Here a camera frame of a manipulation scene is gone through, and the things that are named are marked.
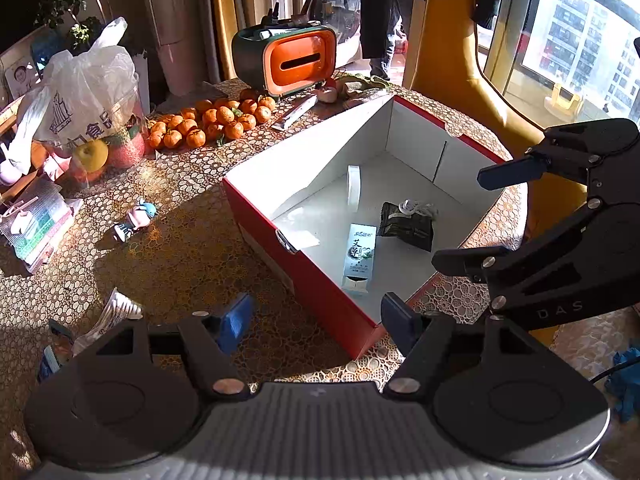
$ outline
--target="red and white box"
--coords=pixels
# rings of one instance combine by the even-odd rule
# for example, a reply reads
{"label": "red and white box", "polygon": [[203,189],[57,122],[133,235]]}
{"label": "red and white box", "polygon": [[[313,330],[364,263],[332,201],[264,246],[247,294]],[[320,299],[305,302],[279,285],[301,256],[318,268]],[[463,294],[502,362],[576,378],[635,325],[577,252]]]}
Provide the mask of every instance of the red and white box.
{"label": "red and white box", "polygon": [[[409,300],[436,272],[433,252],[455,248],[502,190],[476,177],[501,159],[401,97],[364,103],[239,164],[224,179],[242,236],[303,306],[357,358],[383,334],[386,292]],[[360,167],[358,210],[348,207],[348,166]],[[380,225],[384,202],[433,204],[433,252],[378,237],[368,292],[340,288],[350,225]]]}

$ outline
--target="pile of oranges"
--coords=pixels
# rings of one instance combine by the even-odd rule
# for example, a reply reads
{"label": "pile of oranges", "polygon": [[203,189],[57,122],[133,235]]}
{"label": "pile of oranges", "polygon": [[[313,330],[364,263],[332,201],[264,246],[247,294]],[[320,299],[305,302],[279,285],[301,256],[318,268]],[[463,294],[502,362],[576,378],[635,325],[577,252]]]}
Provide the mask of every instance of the pile of oranges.
{"label": "pile of oranges", "polygon": [[163,115],[151,127],[146,140],[155,150],[179,148],[183,141],[190,148],[199,148],[207,141],[235,140],[256,124],[271,119],[276,107],[273,98],[261,96],[257,90],[246,88],[238,101],[208,99],[198,101],[194,107],[183,108],[180,114]]}

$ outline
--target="doll figurine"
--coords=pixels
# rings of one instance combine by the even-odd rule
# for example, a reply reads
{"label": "doll figurine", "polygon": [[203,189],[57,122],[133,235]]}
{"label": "doll figurine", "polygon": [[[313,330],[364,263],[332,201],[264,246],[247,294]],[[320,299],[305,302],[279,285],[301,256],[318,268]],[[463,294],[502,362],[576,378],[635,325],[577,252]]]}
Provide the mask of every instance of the doll figurine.
{"label": "doll figurine", "polygon": [[137,206],[127,211],[126,218],[113,226],[115,233],[113,237],[121,242],[126,242],[134,232],[151,224],[151,219],[154,216],[156,216],[156,206],[140,199]]}

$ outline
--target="gray ribbed surface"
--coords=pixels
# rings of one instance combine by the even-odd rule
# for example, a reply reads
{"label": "gray ribbed surface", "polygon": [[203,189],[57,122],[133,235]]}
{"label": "gray ribbed surface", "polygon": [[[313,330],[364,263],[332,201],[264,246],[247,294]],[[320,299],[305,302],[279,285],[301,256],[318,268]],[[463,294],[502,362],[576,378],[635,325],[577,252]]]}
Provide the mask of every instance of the gray ribbed surface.
{"label": "gray ribbed surface", "polygon": [[222,404],[172,456],[111,473],[51,463],[31,480],[606,480],[584,462],[527,473],[455,449],[424,410],[390,402],[374,383],[267,383],[252,400]]}

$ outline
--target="floral lace tablecloth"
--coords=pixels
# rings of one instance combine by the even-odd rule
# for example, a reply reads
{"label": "floral lace tablecloth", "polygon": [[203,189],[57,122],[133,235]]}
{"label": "floral lace tablecloth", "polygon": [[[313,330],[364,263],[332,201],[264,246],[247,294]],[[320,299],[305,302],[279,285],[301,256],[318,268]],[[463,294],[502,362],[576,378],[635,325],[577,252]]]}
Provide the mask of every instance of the floral lace tablecloth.
{"label": "floral lace tablecloth", "polygon": [[[219,88],[236,97],[244,84],[233,80]],[[404,88],[393,86],[392,91],[444,120],[451,135],[465,133],[509,158],[494,134],[462,113]],[[274,117],[295,99],[279,103]],[[175,322],[194,310],[215,312],[216,305],[227,304],[239,292],[252,294],[258,307],[233,355],[249,382],[374,380],[382,386],[388,380],[402,360],[388,336],[351,361],[242,241],[222,189],[222,177],[234,165],[321,120],[322,107],[316,107],[286,133],[265,124],[221,148],[207,146],[144,161],[115,186],[86,199],[52,262],[35,276],[24,276],[10,250],[2,248],[2,480],[16,478],[37,461],[22,423],[22,407],[35,386],[42,348],[49,339],[48,319],[68,324],[76,333],[87,332],[114,286],[145,305],[151,323]],[[140,196],[158,206],[158,217],[129,244],[113,247],[111,226]],[[526,186],[507,188],[465,246],[504,243],[515,248],[525,219]],[[436,275],[414,305],[471,322],[487,299],[484,286]]]}

